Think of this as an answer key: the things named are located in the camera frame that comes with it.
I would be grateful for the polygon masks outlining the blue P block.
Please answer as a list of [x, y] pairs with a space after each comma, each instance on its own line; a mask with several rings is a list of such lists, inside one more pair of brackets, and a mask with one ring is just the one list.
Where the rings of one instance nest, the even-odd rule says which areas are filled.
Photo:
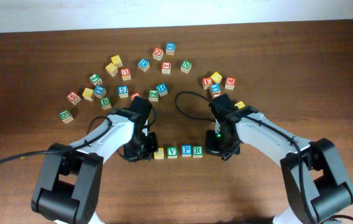
[[181, 146], [181, 154], [183, 157], [191, 157], [192, 156], [192, 146], [185, 144]]

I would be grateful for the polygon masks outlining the yellow C block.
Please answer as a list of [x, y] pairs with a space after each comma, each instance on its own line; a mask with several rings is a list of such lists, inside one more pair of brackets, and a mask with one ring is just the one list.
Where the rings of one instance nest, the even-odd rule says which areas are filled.
[[157, 149], [157, 151], [154, 152], [154, 159], [161, 160], [164, 158], [165, 158], [164, 149], [160, 147]]

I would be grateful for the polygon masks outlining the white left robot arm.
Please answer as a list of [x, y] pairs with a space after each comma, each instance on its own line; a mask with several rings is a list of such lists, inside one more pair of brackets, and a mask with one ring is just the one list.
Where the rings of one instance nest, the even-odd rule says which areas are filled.
[[31, 209], [55, 223], [101, 223], [96, 213], [103, 164], [120, 147], [129, 162], [150, 159], [158, 149], [150, 133], [148, 101], [113, 109], [79, 141], [52, 144], [42, 164]]

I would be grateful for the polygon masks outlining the green V block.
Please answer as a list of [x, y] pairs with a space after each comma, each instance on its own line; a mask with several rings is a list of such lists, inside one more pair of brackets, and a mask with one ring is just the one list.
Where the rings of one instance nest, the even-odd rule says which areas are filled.
[[178, 157], [178, 148], [177, 147], [168, 147], [167, 148], [167, 157], [169, 159], [176, 159]]

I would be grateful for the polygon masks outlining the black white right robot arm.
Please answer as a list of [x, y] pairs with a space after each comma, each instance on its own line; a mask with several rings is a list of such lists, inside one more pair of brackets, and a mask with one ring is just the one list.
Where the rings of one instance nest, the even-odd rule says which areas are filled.
[[272, 223], [334, 223], [337, 213], [353, 204], [353, 183], [333, 142], [294, 135], [250, 106], [210, 108], [224, 160], [246, 143], [280, 166], [289, 206]]

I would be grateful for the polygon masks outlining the green R block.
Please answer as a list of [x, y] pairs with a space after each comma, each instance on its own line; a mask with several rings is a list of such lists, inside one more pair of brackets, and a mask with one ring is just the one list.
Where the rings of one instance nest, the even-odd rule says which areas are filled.
[[202, 146], [193, 146], [193, 157], [200, 158], [203, 157], [203, 147]]

